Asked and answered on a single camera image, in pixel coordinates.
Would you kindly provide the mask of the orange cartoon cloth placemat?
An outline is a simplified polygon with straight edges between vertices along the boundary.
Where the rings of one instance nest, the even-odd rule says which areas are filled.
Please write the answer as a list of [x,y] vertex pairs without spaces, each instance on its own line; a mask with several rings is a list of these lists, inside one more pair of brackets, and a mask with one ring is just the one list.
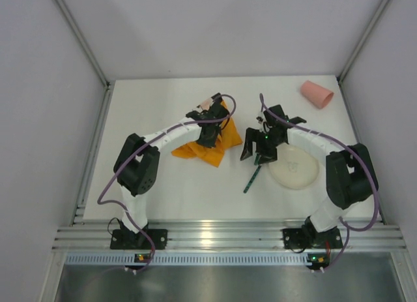
[[227,104],[220,93],[202,102],[186,114],[188,119],[204,121],[225,118],[225,120],[221,123],[201,124],[199,138],[174,149],[171,154],[182,159],[199,158],[211,166],[218,167],[228,149],[242,144],[235,122],[228,115]]

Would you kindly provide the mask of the green handled spoon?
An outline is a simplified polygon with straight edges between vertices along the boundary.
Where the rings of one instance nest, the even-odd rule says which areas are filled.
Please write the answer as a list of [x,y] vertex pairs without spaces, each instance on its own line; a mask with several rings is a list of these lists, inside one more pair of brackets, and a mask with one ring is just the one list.
[[252,176],[250,177],[250,180],[248,181],[247,185],[245,186],[243,193],[246,194],[250,187],[252,186],[253,182],[255,181],[257,175],[259,174],[260,170],[261,170],[262,166],[258,165],[254,171],[254,173],[252,174]]

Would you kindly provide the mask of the pink plastic cup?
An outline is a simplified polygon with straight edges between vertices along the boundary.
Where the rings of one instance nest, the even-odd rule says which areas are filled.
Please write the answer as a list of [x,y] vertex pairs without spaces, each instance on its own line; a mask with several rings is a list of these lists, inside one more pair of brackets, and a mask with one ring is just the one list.
[[326,107],[334,96],[333,91],[309,80],[301,85],[300,93],[318,109]]

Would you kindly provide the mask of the green handled fork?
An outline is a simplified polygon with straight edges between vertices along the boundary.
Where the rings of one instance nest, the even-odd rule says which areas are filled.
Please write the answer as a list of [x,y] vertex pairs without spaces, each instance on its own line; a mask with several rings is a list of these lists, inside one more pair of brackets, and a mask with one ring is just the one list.
[[256,154],[256,156],[255,156],[255,160],[254,160],[254,164],[255,164],[256,166],[260,165],[260,163],[259,163],[260,158],[261,158],[260,154],[259,154],[259,153],[258,153],[258,154]]

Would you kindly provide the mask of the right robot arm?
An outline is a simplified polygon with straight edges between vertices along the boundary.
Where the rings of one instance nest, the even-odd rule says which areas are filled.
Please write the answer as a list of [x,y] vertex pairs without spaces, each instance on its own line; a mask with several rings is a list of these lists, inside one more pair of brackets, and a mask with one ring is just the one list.
[[348,210],[369,197],[374,199],[371,221],[362,229],[372,227],[379,212],[379,184],[367,147],[362,143],[345,145],[338,139],[308,127],[301,117],[288,117],[280,105],[262,107],[257,119],[262,128],[247,128],[240,156],[246,160],[255,157],[262,166],[278,160],[282,144],[301,149],[321,163],[326,172],[326,198],[305,221],[313,231],[325,233],[339,223]]

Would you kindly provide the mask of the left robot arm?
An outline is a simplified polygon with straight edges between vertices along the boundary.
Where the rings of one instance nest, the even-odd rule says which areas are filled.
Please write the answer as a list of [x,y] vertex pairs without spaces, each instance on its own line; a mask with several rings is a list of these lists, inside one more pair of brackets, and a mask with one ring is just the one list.
[[222,104],[223,97],[220,93],[211,96],[171,127],[127,137],[113,167],[122,192],[122,224],[127,230],[137,234],[148,225],[147,194],[156,182],[161,156],[188,143],[205,151],[216,148],[224,126],[231,123],[232,112]]

